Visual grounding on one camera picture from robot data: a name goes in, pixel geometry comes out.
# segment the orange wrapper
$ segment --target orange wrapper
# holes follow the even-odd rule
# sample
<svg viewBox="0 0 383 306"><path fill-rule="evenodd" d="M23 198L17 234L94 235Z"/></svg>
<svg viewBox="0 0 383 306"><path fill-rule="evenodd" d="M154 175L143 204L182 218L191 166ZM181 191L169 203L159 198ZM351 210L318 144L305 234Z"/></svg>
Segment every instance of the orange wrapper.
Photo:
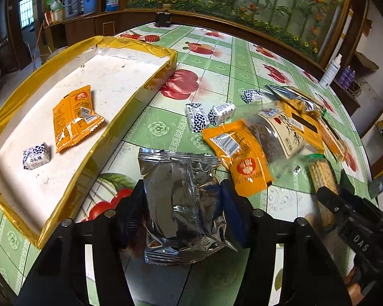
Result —
<svg viewBox="0 0 383 306"><path fill-rule="evenodd" d="M204 129L203 139L230 171L238 195L248 197L272 182L266 156L242 119Z"/></svg>
<svg viewBox="0 0 383 306"><path fill-rule="evenodd" d="M66 95L53 109L53 117L57 153L80 142L105 120L92 109L90 85Z"/></svg>

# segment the spray bottle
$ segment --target spray bottle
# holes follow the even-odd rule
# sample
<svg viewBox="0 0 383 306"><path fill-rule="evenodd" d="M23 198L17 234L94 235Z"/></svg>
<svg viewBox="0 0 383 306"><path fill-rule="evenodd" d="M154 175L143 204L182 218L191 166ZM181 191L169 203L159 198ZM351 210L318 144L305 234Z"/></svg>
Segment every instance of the spray bottle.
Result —
<svg viewBox="0 0 383 306"><path fill-rule="evenodd" d="M319 85L325 90L335 79L340 67L341 67L342 55L338 54L335 59L329 64L328 68L325 71L325 74L319 81Z"/></svg>

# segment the window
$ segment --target window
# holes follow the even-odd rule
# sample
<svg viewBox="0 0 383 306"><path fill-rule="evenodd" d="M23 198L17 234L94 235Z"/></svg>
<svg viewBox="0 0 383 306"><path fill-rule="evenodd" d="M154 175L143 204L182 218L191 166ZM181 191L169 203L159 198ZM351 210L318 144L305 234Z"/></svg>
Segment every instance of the window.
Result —
<svg viewBox="0 0 383 306"><path fill-rule="evenodd" d="M21 28L30 26L34 22L33 0L18 0Z"/></svg>

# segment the yellow tape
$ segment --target yellow tape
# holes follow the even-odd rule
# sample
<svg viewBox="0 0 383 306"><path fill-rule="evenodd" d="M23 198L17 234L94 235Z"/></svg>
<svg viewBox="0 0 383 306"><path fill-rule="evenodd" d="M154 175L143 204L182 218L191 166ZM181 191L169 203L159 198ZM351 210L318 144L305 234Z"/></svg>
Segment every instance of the yellow tape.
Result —
<svg viewBox="0 0 383 306"><path fill-rule="evenodd" d="M73 175L62 198L54 208L51 216L45 222L40 235L34 233L32 229L25 224L19 215L11 208L0 191L0 209L11 223L37 248L44 246L62 219L74 215L78 210L81 200L87 195L89 187L94 183L111 153L115 150L145 106L152 100L176 69L177 52L169 48L146 44L131 38L94 36L93 38L83 40L60 52L46 62L13 92L0 108L0 134L15 113L17 113L27 100L53 74L95 45L108 48L129 48L157 57L169 56L170 59L132 95L106 127L101 137L87 153L76 173Z"/></svg>

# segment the table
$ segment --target table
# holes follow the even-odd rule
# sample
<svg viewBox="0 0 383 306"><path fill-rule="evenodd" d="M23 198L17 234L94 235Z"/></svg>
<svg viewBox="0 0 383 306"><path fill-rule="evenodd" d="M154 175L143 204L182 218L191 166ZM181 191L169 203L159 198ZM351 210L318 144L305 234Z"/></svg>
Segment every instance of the table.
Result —
<svg viewBox="0 0 383 306"><path fill-rule="evenodd" d="M198 80L198 89L190 95L162 89L145 108L125 135L102 173L111 173L116 181L130 187L141 178L138 165L140 147L167 149L179 152L213 153L200 133L190 133L185 117L185 104L200 102L206 111L214 104L233 102L244 104L241 93L245 89L264 89L268 83L290 85L312 95L327 107L326 119L346 141L355 165L338 163L326 148L336 177L345 169L356 194L369 199L367 182L370 169L362 141L339 99L331 89L318 86L317 80L273 52L230 35L202 28L172 25L157 28L145 24L132 32L140 35L158 35L155 44L179 52L177 69L190 70ZM228 178L227 170L220 167L216 176ZM303 169L297 176L281 178L278 184L249 198L255 208L266 210L274 218L293 221L298 216L318 215L313 202L312 182ZM116 194L100 180L92 190L76 217L88 218L92 207L100 201L111 201ZM334 235L324 241L342 274L352 268L352 252ZM10 287L18 293L29 273L39 250L13 227L0 210L0 273ZM86 255L91 247L86 248ZM222 249L209 258L191 266L157 266L145 264L129 253L121 259L136 305L232 305L239 289L248 250L234 252ZM283 246L277 247L273 291L270 304L277 303L281 291ZM87 286L90 302L98 305L93 265L87 261Z"/></svg>

